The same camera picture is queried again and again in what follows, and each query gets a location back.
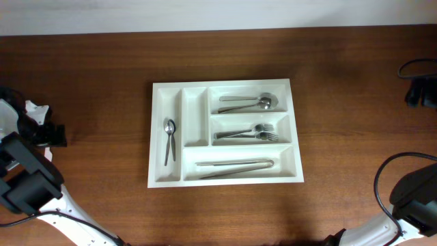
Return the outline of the white plastic knife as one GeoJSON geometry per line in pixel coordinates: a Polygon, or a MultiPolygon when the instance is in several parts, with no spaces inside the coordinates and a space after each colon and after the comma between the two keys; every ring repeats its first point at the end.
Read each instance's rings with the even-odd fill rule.
{"type": "Polygon", "coordinates": [[[49,147],[44,149],[44,157],[48,161],[52,161],[53,160],[53,154],[52,154],[51,149],[49,147]]]}

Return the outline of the metal table knife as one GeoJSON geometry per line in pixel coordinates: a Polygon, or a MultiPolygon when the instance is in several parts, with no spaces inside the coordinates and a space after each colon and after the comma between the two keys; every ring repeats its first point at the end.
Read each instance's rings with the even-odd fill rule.
{"type": "Polygon", "coordinates": [[[274,165],[274,161],[270,159],[252,159],[252,160],[237,160],[237,161],[211,161],[211,162],[198,162],[196,166],[226,166],[226,165],[252,165],[252,164],[268,164],[274,165]]]}
{"type": "Polygon", "coordinates": [[[239,173],[243,173],[243,172],[251,172],[251,171],[255,171],[255,170],[259,170],[259,169],[267,169],[267,168],[272,167],[273,165],[274,165],[274,163],[263,163],[262,165],[254,166],[254,167],[246,167],[246,168],[242,168],[242,169],[231,169],[231,170],[227,170],[225,172],[218,172],[218,173],[209,174],[207,176],[203,176],[200,178],[200,180],[218,178],[218,177],[222,177],[222,176],[239,174],[239,173]]]}

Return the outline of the metal teaspoon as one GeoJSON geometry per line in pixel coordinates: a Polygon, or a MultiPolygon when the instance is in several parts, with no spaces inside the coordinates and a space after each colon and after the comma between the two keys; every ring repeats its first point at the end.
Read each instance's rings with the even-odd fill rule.
{"type": "Polygon", "coordinates": [[[168,164],[169,155],[172,154],[171,151],[171,126],[169,123],[169,120],[164,125],[164,130],[167,134],[167,145],[166,145],[166,151],[165,151],[165,166],[168,164]]]}
{"type": "Polygon", "coordinates": [[[172,151],[172,157],[173,157],[173,161],[176,162],[176,153],[175,153],[175,137],[174,137],[174,133],[176,132],[176,126],[175,126],[175,122],[170,119],[169,120],[170,126],[171,126],[171,151],[172,151]]]}

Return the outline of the large metal spoon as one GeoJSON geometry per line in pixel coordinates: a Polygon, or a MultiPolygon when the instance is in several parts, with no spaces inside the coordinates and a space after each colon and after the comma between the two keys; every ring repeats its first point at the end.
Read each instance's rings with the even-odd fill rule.
{"type": "Polygon", "coordinates": [[[272,106],[271,99],[263,97],[263,98],[259,99],[258,102],[253,104],[253,105],[220,108],[218,110],[218,113],[226,113],[226,112],[229,112],[229,111],[235,111],[235,110],[245,109],[245,108],[249,108],[249,107],[260,107],[262,109],[269,109],[269,108],[271,108],[271,106],[272,106]]]}
{"type": "Polygon", "coordinates": [[[265,92],[259,96],[221,96],[220,101],[238,101],[238,100],[258,100],[268,104],[268,108],[272,109],[279,104],[279,99],[271,93],[265,92]]]}

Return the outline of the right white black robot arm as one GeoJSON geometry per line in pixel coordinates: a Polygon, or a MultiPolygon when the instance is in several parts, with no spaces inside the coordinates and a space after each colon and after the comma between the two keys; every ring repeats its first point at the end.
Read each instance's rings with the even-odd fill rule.
{"type": "Polygon", "coordinates": [[[367,223],[342,229],[327,236],[323,245],[398,245],[408,240],[432,237],[436,234],[436,164],[433,163],[403,176],[391,191],[390,206],[380,199],[378,183],[383,169],[395,159],[417,157],[436,161],[436,157],[420,152],[401,152],[379,166],[373,192],[382,212],[367,223]]]}

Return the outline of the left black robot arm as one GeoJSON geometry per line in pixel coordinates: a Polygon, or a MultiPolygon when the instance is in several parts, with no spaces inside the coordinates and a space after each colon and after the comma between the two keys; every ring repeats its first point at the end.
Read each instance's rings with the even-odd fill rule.
{"type": "Polygon", "coordinates": [[[51,116],[48,105],[38,106],[17,90],[1,88],[1,205],[25,214],[21,223],[39,219],[52,225],[75,245],[125,245],[68,193],[51,152],[68,145],[66,130],[51,116]]]}

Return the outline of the metal fork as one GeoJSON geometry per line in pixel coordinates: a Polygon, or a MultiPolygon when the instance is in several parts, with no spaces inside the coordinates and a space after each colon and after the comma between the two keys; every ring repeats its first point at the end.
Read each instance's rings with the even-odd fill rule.
{"type": "Polygon", "coordinates": [[[258,139],[263,141],[278,141],[279,136],[275,133],[268,133],[268,132],[260,132],[254,135],[245,135],[245,134],[239,134],[239,135],[231,135],[231,136],[225,136],[225,138],[245,138],[245,139],[258,139]]]}
{"type": "Polygon", "coordinates": [[[257,124],[253,128],[239,131],[227,131],[227,132],[218,132],[214,134],[214,139],[221,139],[225,137],[231,137],[234,135],[241,135],[243,133],[258,133],[262,131],[273,131],[274,126],[272,124],[257,124]]]}

